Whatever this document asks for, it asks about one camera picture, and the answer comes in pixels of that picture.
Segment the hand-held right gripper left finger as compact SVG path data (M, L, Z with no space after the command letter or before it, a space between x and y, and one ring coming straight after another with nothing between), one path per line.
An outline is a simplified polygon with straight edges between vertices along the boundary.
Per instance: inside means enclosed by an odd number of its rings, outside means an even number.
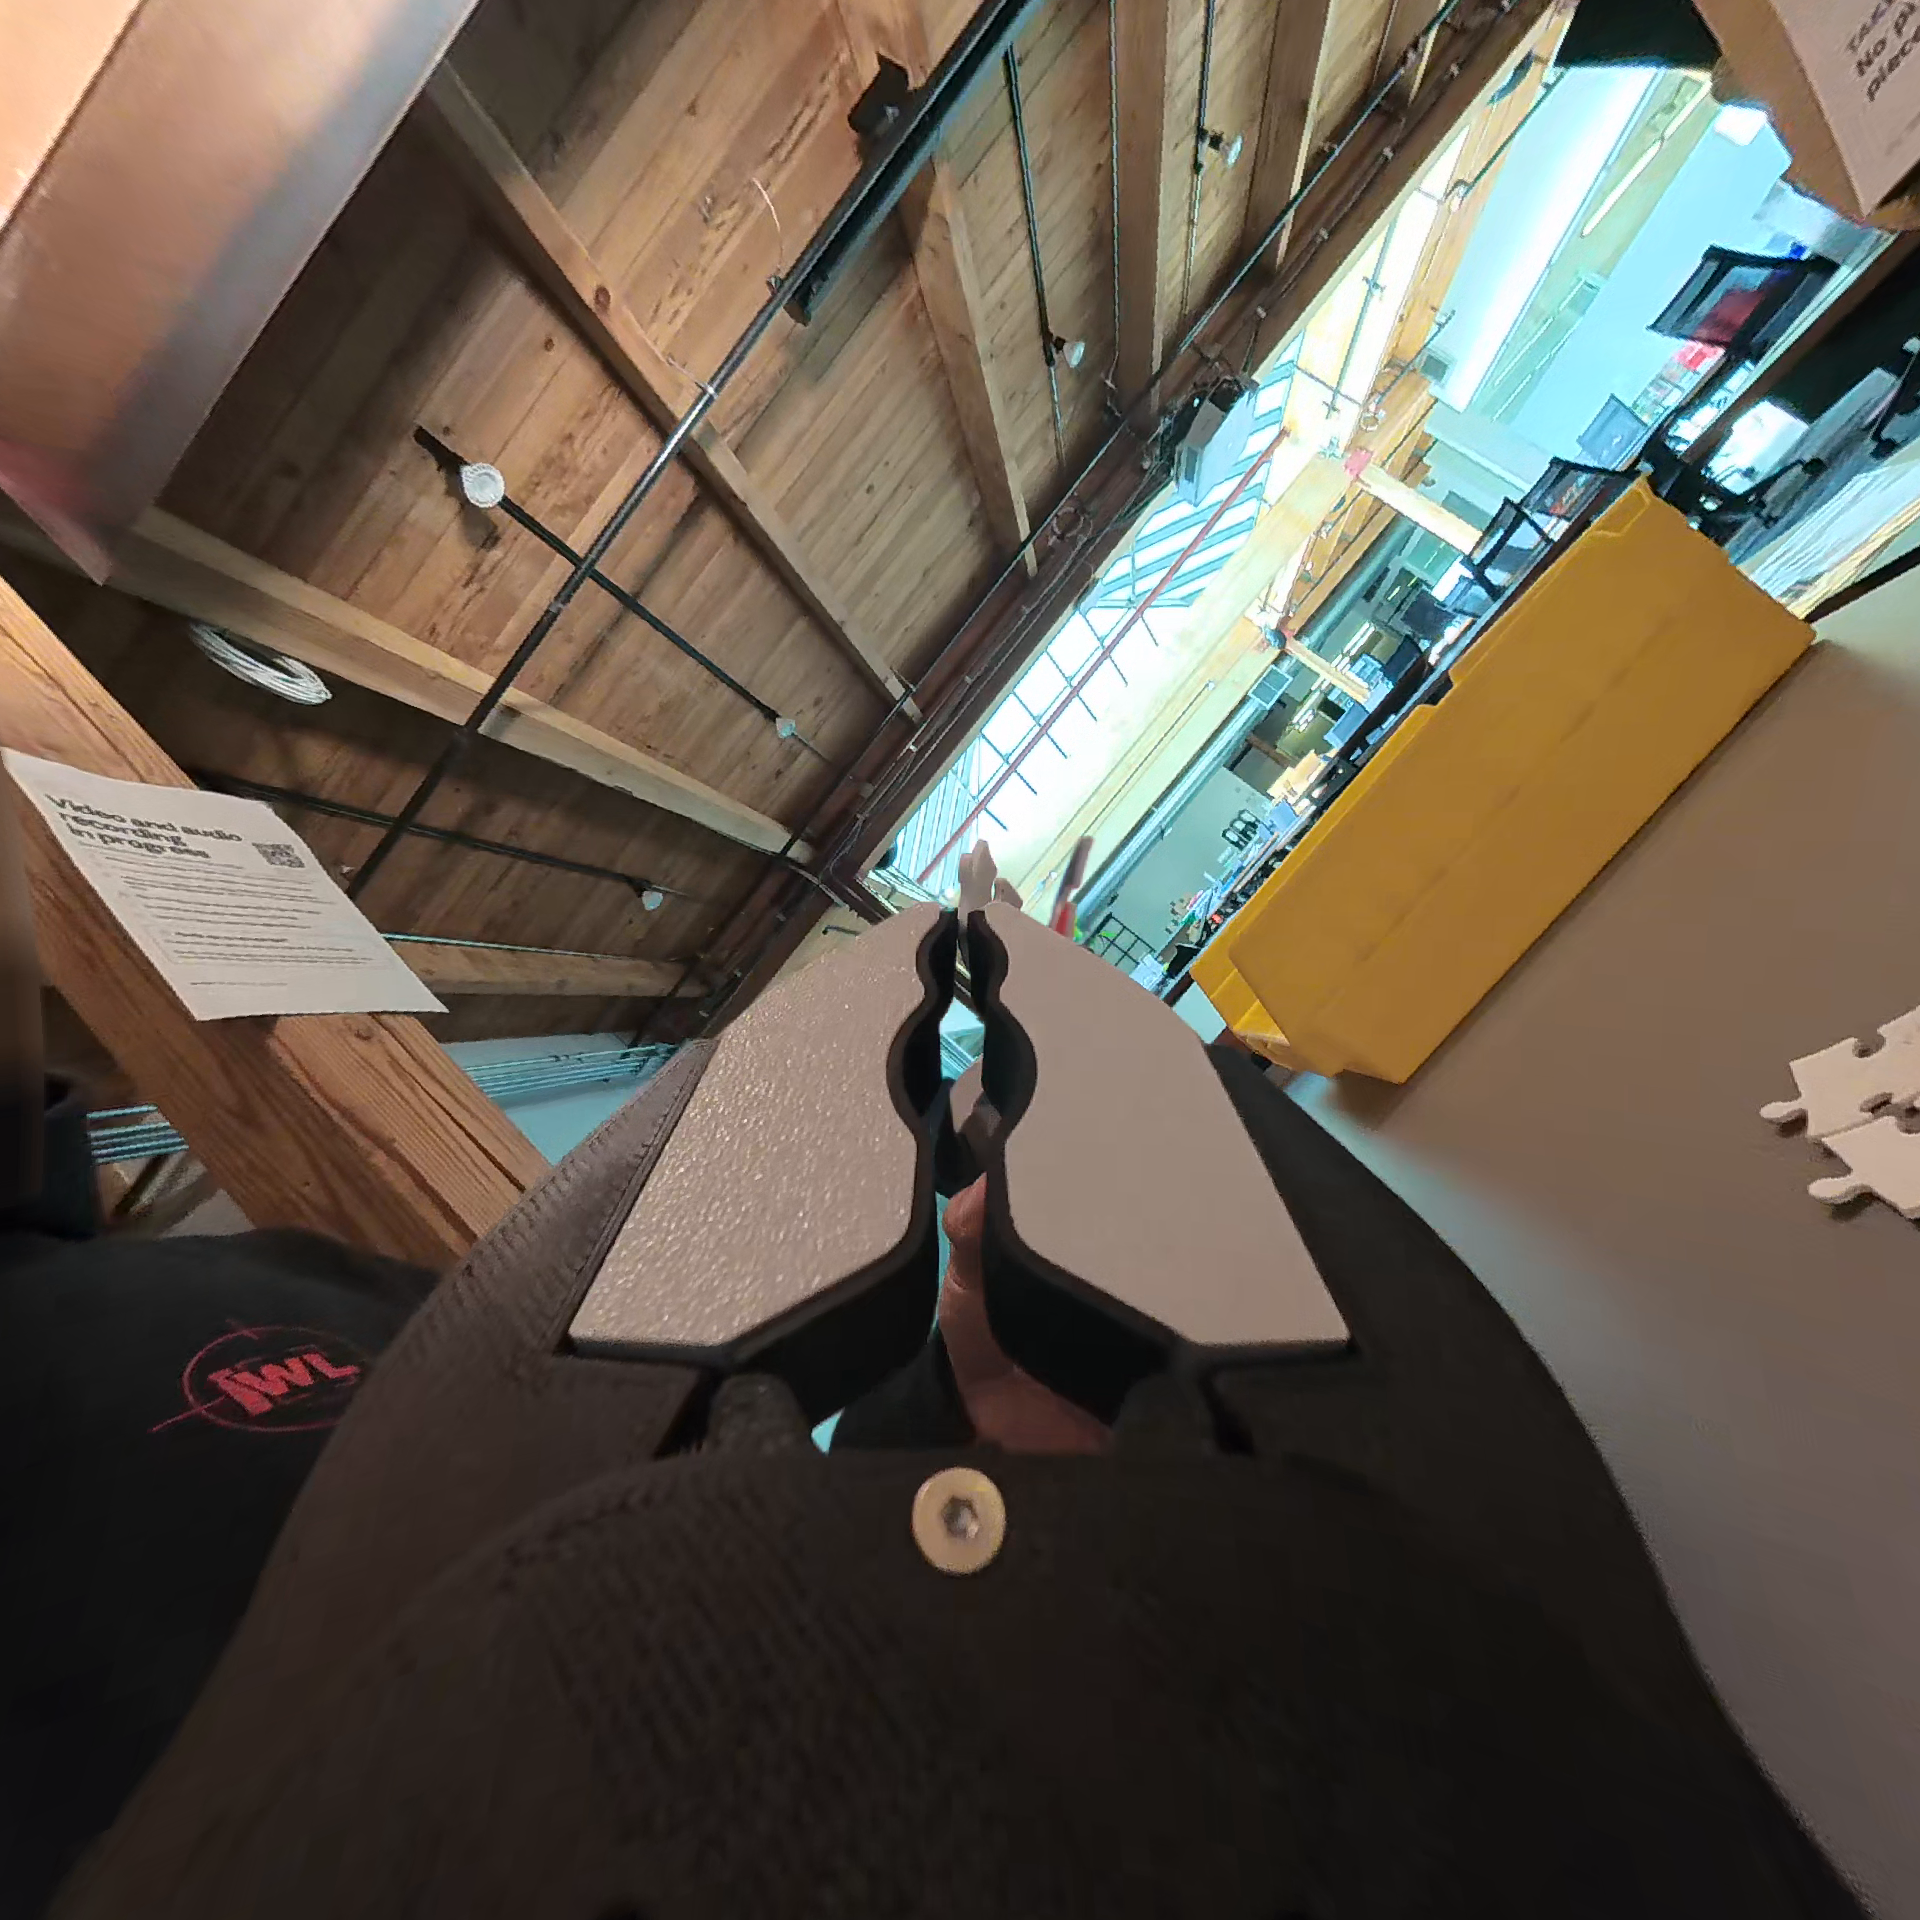
M897 912L720 1034L570 1318L577 1356L767 1372L828 1423L925 1353L957 950L951 907Z

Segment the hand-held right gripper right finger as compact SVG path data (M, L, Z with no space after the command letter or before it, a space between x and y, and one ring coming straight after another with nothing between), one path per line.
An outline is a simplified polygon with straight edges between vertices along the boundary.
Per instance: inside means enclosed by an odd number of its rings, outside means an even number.
M1035 1386L1114 1423L1145 1380L1324 1363L1354 1327L1200 1034L1013 907L965 917L985 1030L981 1311Z

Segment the person's left hand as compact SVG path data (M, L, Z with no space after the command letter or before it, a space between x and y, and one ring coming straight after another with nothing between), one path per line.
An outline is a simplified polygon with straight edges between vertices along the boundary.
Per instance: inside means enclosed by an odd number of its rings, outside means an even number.
M1112 1453L1102 1427L1074 1398L1029 1380L994 1338L981 1246L985 1246L985 1178L970 1178L942 1208L951 1270L937 1295L937 1338L965 1406L970 1431L1003 1453Z

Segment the yellow plastic bin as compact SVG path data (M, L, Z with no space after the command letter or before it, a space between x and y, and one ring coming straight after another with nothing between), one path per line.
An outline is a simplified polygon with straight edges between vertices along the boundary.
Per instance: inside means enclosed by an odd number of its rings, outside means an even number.
M1811 622L1633 481L1407 710L1194 992L1280 1068L1416 1078L1810 647Z

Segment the white paper notice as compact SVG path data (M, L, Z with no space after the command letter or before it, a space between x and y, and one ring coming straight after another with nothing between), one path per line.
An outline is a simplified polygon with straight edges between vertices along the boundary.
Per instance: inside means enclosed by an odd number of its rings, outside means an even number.
M7 770L193 1017L444 1014L269 804L27 753Z

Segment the person's black shirt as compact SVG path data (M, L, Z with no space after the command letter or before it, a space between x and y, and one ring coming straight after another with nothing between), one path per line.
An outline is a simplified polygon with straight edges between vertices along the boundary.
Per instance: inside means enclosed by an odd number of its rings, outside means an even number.
M331 1427L433 1284L322 1235L7 1235L7 1916L44 1916L164 1755Z

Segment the cardboard box with white label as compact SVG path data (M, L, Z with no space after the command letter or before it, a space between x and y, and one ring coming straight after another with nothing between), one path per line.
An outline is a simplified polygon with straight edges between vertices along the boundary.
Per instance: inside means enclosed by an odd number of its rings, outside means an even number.
M1856 223L1920 223L1920 6L1700 0L1723 63L1788 143L1788 175Z

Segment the wooden post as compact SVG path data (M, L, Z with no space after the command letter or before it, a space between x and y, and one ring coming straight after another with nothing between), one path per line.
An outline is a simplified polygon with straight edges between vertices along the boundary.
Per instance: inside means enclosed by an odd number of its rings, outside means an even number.
M9 583L0 608L7 753L193 787ZM257 1230L449 1265L546 1177L414 1014L193 1017L9 770L7 818L23 826L39 977Z

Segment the black ceiling track rail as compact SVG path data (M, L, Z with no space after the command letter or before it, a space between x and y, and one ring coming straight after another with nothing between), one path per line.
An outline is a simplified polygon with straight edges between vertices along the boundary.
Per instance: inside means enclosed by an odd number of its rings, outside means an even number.
M784 280L784 317L810 322L836 275L876 239L876 232L899 210L907 188L937 156L951 117L965 108L976 82L1006 55L1013 31L1035 16L1035 0L976 6L951 55L928 70L925 84L907 82L897 58L882 58L882 75L862 84L848 124L862 132L862 164L852 188L834 203L813 239L798 252Z

